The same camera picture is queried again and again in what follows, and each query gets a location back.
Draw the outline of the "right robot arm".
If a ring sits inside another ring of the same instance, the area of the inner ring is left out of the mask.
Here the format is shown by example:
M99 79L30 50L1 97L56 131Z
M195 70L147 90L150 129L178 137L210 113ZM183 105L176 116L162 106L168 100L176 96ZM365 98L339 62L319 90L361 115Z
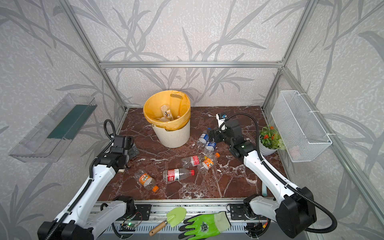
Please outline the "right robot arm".
M262 215L277 222L292 239L316 222L315 206L311 203L314 196L308 188L299 189L259 156L256 146L244 139L237 120L219 119L218 125L209 131L210 141L226 143L229 152L252 170L275 197L274 201L261 196L247 198L245 205L251 216Z

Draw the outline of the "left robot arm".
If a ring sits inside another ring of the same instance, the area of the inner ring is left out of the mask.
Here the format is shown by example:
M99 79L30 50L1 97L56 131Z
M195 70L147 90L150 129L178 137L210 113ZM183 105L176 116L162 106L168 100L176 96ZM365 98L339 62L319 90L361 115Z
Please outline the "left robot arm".
M116 135L109 152L102 151L90 165L90 176L70 203L51 222L38 229L40 240L95 240L114 221L134 216L137 209L131 197L118 196L94 217L90 213L110 180L139 151L131 136Z

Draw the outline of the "orange label bottle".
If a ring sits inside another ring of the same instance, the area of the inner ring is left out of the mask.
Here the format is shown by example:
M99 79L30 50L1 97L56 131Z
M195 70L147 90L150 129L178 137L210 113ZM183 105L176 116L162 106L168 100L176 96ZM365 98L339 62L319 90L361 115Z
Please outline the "orange label bottle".
M156 193L159 190L156 180L144 170L138 170L135 173L135 179L141 186L149 191Z

